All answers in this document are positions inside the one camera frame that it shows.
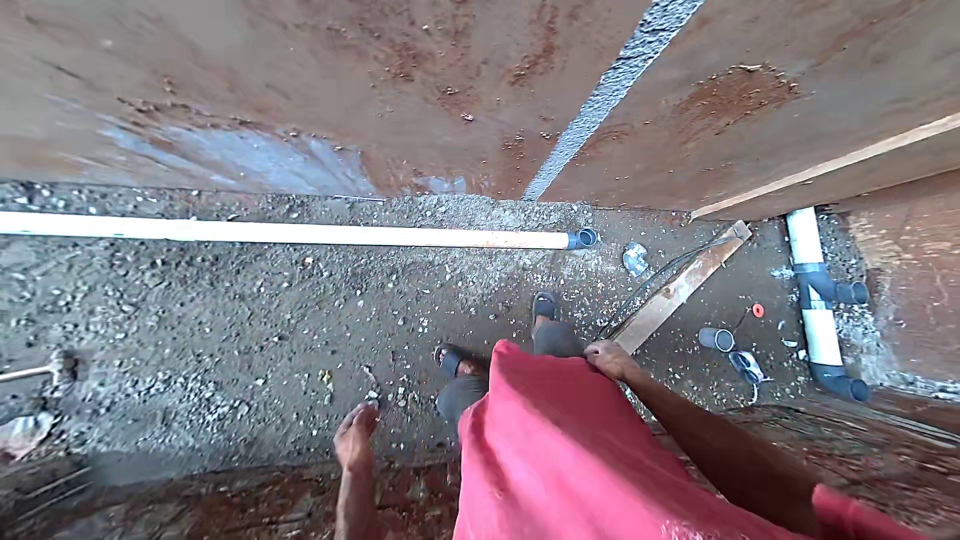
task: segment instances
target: pink shirt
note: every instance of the pink shirt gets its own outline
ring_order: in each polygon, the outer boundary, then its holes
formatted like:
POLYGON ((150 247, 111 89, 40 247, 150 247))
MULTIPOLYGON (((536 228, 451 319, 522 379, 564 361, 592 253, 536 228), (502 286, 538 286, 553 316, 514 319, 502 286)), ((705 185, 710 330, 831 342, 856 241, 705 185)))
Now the pink shirt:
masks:
MULTIPOLYGON (((696 485, 617 385, 582 358, 498 342, 490 392, 459 431, 454 538, 803 538, 696 485)), ((814 504, 822 523, 849 532, 842 537, 921 537, 823 486, 814 504)))

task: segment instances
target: concrete floor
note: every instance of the concrete floor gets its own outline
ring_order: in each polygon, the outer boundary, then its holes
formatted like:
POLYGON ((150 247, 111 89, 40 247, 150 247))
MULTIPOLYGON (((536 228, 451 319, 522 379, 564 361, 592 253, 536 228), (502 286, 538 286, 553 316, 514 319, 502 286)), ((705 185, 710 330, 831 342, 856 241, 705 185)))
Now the concrete floor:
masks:
MULTIPOLYGON (((456 450, 433 399, 445 383, 430 354, 442 341, 488 352, 530 346, 529 303, 563 292, 563 317, 585 339, 640 280, 623 269, 639 241, 659 268, 726 225, 681 226, 673 212, 436 196, 387 202, 0 184, 1 210, 297 223, 567 231, 592 226, 582 253, 0 237, 3 371, 42 364, 56 348, 80 359, 62 399, 43 380, 0 386, 0 421, 46 408, 60 421, 35 456, 87 454, 120 483, 235 466, 326 462, 339 419, 370 391, 384 402, 378 454, 398 463, 456 450)), ((754 389, 696 343, 702 326, 732 329, 773 380, 760 403, 810 391, 795 283, 783 269, 782 223, 755 236, 638 351, 660 380, 711 409, 754 389), (782 340, 799 342, 798 347, 782 340)))

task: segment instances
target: hand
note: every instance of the hand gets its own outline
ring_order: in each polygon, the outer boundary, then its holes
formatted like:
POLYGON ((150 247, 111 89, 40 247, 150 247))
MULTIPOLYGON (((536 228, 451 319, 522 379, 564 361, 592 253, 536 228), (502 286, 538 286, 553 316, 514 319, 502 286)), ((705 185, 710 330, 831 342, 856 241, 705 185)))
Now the hand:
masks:
POLYGON ((345 472, 372 472, 373 446, 370 437, 376 429, 379 411, 376 402, 355 407, 337 428, 333 448, 345 472))
POLYGON ((646 375, 646 372, 636 365, 634 359, 623 350, 623 347, 609 339, 590 343, 584 353, 587 355, 587 362, 595 365, 601 373, 613 380, 625 380, 628 371, 646 375))

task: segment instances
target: sandal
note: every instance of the sandal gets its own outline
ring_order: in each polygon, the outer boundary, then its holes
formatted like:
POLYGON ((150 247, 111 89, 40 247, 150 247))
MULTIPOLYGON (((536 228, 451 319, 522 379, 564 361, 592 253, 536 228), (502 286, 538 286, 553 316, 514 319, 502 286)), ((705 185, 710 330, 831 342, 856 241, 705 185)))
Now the sandal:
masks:
POLYGON ((546 317, 551 321, 557 320, 557 297, 552 292, 538 292, 534 295, 530 311, 531 329, 537 324, 538 316, 546 317))
POLYGON ((457 368, 460 367, 460 362, 464 360, 477 361, 467 349, 452 343, 438 345, 433 350, 433 360, 437 362, 444 373, 450 375, 451 379, 457 378, 457 368))

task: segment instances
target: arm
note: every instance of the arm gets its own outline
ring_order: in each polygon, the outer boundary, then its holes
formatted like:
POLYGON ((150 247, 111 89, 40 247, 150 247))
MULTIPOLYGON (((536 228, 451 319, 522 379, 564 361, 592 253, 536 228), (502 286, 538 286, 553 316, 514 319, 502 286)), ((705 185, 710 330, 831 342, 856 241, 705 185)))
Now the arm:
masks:
POLYGON ((656 382, 612 341, 593 343, 586 353, 604 375, 630 386, 728 501, 783 528, 819 536, 817 479, 800 461, 656 382))
POLYGON ((333 437, 337 459, 343 468, 334 540, 383 538, 373 501, 374 457, 370 437, 376 429, 376 421, 376 407, 362 403, 347 415, 333 437))

